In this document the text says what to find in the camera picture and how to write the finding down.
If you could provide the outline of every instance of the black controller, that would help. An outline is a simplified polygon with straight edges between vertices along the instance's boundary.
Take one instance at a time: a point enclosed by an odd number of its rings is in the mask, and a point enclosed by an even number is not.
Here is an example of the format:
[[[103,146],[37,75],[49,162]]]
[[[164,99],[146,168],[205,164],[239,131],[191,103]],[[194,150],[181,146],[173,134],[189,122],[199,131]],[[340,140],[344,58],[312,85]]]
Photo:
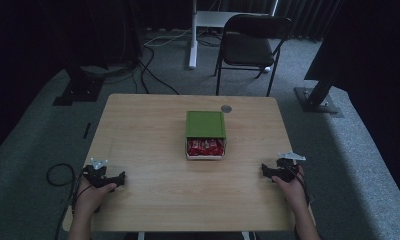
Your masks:
[[[109,183],[116,183],[116,187],[125,184],[125,172],[122,172],[117,177],[107,178],[106,175],[107,167],[101,167],[99,169],[94,169],[92,165],[87,165],[83,169],[85,178],[96,188],[101,188]]]
[[[265,164],[262,163],[262,172],[263,176],[272,178],[273,176],[277,176],[281,178],[285,182],[291,182],[297,173],[299,172],[299,165],[294,165],[292,161],[288,159],[280,158],[277,160],[277,169],[269,168]]]

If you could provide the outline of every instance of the small metal object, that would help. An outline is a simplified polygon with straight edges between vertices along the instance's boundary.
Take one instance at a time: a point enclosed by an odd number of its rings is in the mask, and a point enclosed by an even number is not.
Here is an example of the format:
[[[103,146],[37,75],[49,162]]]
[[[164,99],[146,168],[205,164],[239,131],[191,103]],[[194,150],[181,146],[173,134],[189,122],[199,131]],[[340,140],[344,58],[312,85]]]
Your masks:
[[[107,163],[109,162],[109,160],[95,160],[94,158],[91,158],[91,164],[93,165],[93,168],[95,170],[98,170],[104,166],[107,165]]]
[[[292,151],[288,153],[278,153],[278,157],[306,161],[306,157],[300,156],[299,154],[293,153]]]
[[[230,113],[232,111],[232,107],[229,105],[222,105],[221,110],[224,113]]]

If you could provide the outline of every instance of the table top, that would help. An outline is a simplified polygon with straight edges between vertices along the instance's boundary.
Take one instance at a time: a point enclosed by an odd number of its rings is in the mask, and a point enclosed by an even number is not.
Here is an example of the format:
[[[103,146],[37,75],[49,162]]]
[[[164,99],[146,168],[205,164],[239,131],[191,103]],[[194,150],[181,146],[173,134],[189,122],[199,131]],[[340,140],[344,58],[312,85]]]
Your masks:
[[[222,160],[187,160],[187,111],[224,114]],[[262,176],[278,152],[291,151],[273,98],[112,94],[85,164],[107,159],[107,177],[126,171],[94,214],[94,231],[292,230],[294,217],[280,189]],[[69,230],[68,210],[63,228]]]

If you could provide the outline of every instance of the hand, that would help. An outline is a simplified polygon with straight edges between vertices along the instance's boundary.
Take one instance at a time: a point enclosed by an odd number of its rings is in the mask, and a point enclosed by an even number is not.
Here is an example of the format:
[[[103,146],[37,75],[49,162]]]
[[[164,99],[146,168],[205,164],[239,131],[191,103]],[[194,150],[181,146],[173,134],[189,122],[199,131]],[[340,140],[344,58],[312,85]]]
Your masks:
[[[299,173],[297,173],[297,177],[303,180],[303,176],[303,168],[299,165]],[[293,212],[304,210],[308,207],[304,189],[297,178],[294,178],[289,183],[283,181],[277,176],[273,176],[272,180],[274,180],[274,182],[284,192],[284,196]]]
[[[88,180],[82,176],[78,189],[78,199],[75,204],[75,216],[91,218],[94,211],[100,206],[104,196],[116,188],[115,183],[110,183],[101,188],[90,186]]]

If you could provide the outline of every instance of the green box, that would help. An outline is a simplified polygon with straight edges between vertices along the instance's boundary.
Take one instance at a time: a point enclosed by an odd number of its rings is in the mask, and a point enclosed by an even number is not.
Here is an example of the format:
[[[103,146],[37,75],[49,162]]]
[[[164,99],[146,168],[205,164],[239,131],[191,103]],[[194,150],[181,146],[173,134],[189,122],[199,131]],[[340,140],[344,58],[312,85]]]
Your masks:
[[[189,139],[219,139],[223,142],[222,155],[188,154]],[[187,111],[185,150],[188,159],[222,159],[225,155],[226,131],[223,112],[214,111]]]

